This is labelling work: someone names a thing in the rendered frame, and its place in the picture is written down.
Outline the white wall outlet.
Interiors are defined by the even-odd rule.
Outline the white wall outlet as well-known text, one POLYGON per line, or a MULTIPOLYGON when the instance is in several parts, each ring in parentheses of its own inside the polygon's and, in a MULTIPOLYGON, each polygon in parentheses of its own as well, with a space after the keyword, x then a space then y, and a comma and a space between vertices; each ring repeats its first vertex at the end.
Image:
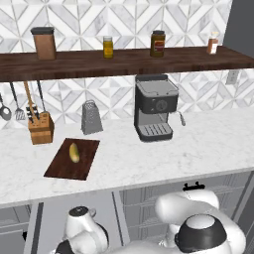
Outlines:
POLYGON ((238 69, 231 69, 228 72, 226 83, 227 84, 235 84, 236 81, 237 81, 238 74, 239 74, 239 70, 238 69))

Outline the hanging black ladle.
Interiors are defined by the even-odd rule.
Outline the hanging black ladle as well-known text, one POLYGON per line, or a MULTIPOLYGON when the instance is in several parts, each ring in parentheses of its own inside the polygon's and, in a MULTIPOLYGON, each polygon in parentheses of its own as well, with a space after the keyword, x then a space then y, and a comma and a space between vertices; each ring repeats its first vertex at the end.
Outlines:
POLYGON ((0 116, 6 121, 9 121, 12 117, 11 110, 3 103, 1 93, 0 93, 0 116))

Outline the grey metal box grater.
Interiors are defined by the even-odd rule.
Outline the grey metal box grater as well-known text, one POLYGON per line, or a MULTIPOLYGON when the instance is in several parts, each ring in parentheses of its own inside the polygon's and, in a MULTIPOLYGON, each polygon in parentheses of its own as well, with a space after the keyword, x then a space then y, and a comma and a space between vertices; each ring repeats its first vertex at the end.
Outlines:
POLYGON ((81 131, 89 135, 103 130, 98 107, 94 100, 86 100, 82 104, 81 131))

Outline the hanging wooden spoon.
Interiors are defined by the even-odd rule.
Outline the hanging wooden spoon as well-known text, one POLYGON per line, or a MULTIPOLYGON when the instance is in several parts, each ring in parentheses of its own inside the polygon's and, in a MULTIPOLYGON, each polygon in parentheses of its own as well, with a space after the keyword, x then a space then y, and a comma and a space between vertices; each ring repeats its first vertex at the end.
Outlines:
POLYGON ((24 86, 25 86, 25 90, 26 90, 26 94, 27 94, 27 98, 28 98, 28 101, 29 101, 29 106, 30 106, 31 112, 34 112, 34 109, 33 109, 34 102, 32 101, 28 81, 24 81, 24 86))

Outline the brown canister with black lid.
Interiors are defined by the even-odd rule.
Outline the brown canister with black lid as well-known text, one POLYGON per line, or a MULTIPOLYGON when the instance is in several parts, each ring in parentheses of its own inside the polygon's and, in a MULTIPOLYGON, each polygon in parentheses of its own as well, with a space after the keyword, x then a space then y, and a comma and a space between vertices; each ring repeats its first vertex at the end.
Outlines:
POLYGON ((54 27, 34 27, 31 29, 39 60, 49 61, 56 58, 54 30, 54 27))

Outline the small yellow jar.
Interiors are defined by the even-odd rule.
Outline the small yellow jar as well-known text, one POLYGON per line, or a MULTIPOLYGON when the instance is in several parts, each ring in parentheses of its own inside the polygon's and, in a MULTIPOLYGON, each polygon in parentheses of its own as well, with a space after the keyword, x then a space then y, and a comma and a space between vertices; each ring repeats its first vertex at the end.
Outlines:
POLYGON ((113 41, 109 36, 103 38, 103 56, 106 59, 113 58, 113 41))

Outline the grey drawer front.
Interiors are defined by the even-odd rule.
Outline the grey drawer front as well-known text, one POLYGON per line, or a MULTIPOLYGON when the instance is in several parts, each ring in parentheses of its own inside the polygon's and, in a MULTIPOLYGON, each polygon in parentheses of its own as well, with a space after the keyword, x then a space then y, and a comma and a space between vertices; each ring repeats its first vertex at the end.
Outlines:
POLYGON ((159 243, 165 237, 168 226, 157 218, 154 208, 157 197, 165 193, 181 191, 185 187, 196 184, 204 185, 207 190, 213 191, 218 197, 220 210, 230 218, 234 218, 250 175, 250 172, 244 172, 122 190, 120 197, 130 240, 150 240, 159 243))

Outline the brown jar with red label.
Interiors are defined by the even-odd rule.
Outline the brown jar with red label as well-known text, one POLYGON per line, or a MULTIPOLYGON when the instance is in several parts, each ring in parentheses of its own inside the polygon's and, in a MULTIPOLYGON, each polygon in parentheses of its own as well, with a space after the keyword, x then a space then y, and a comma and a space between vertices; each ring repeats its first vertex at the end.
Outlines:
POLYGON ((164 55, 166 35, 164 31, 156 30, 151 35, 150 56, 160 58, 164 55))

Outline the wooden knife block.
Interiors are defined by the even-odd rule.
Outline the wooden knife block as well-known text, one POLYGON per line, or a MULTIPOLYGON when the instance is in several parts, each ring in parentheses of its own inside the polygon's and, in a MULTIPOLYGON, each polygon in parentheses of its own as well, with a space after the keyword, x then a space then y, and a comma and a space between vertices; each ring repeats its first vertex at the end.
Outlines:
POLYGON ((49 112, 39 114, 40 118, 32 117, 28 123, 31 140, 34 145, 52 143, 54 140, 55 123, 49 112))

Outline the small orange spice shaker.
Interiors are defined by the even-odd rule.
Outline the small orange spice shaker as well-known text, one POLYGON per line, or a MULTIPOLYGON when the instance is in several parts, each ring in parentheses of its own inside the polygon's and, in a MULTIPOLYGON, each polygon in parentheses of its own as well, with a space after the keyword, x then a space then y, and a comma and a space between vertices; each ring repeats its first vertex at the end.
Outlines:
POLYGON ((218 46, 218 33, 212 32, 208 40, 208 46, 206 52, 210 55, 215 55, 218 46))

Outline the grey cupboard door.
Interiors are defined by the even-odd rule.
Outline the grey cupboard door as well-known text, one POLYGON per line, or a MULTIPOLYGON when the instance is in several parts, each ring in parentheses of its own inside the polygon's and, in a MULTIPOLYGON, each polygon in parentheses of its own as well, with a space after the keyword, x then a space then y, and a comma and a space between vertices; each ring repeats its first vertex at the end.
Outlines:
POLYGON ((0 254, 23 254, 30 215, 29 205, 0 209, 0 254))

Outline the plain grey cabinet panel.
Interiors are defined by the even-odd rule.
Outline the plain grey cabinet panel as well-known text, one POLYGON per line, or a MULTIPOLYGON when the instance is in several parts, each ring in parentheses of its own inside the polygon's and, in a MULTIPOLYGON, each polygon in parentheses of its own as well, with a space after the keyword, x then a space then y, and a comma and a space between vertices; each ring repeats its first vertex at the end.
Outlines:
POLYGON ((95 209, 94 220, 109 235, 109 250, 129 242, 119 192, 85 192, 50 198, 33 207, 24 254, 49 254, 63 240, 68 211, 84 205, 95 209))

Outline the hanging black utensil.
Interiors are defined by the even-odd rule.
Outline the hanging black utensil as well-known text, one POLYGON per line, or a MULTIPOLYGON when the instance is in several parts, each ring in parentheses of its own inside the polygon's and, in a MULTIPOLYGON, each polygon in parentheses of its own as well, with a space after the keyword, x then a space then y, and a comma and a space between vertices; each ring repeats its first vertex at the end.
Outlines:
POLYGON ((43 91, 42 91, 41 83, 40 83, 39 80, 37 80, 37 86, 38 86, 38 91, 39 91, 40 98, 41 98, 41 101, 42 101, 43 113, 46 113, 47 110, 46 110, 45 101, 44 101, 44 97, 43 97, 43 91))

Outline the dark wooden wall shelf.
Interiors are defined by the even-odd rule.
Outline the dark wooden wall shelf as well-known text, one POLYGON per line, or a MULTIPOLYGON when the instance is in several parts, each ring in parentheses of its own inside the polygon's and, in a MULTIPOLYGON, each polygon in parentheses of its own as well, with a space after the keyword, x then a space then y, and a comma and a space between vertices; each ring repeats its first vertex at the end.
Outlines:
POLYGON ((210 55, 205 47, 167 48, 161 58, 148 49, 58 52, 53 61, 35 53, 0 54, 0 82, 254 68, 254 59, 226 47, 210 55))

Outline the dark grey coffee machine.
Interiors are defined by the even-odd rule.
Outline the dark grey coffee machine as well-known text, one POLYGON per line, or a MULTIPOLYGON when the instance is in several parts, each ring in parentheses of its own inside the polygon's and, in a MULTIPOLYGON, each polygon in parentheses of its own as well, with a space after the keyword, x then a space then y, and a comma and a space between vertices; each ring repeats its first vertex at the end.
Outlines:
POLYGON ((173 129, 168 120, 177 110, 179 89, 166 74, 137 74, 135 76, 134 127, 142 142, 171 140, 173 129))

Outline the hanging slotted spatula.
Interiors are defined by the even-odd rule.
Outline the hanging slotted spatula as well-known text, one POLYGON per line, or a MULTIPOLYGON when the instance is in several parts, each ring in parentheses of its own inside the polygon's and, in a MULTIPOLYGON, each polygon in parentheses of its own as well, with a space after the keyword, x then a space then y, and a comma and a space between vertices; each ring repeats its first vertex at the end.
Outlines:
POLYGON ((19 107, 18 99, 17 99, 17 95, 16 95, 16 92, 15 92, 15 88, 14 88, 13 83, 10 83, 10 87, 11 87, 11 91, 12 91, 12 94, 13 94, 13 97, 14 97, 14 100, 15 100, 15 103, 16 103, 16 110, 15 110, 16 120, 17 121, 25 120, 26 119, 25 112, 24 112, 23 109, 21 109, 19 107))

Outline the dark wooden cutting board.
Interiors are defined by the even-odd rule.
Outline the dark wooden cutting board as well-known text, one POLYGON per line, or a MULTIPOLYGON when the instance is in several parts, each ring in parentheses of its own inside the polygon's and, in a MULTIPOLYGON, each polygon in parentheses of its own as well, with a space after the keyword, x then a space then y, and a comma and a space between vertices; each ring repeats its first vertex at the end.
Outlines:
POLYGON ((99 145, 98 140, 65 138, 54 159, 45 172, 47 178, 85 181, 99 145), (73 162, 69 147, 74 143, 79 153, 79 161, 73 162))

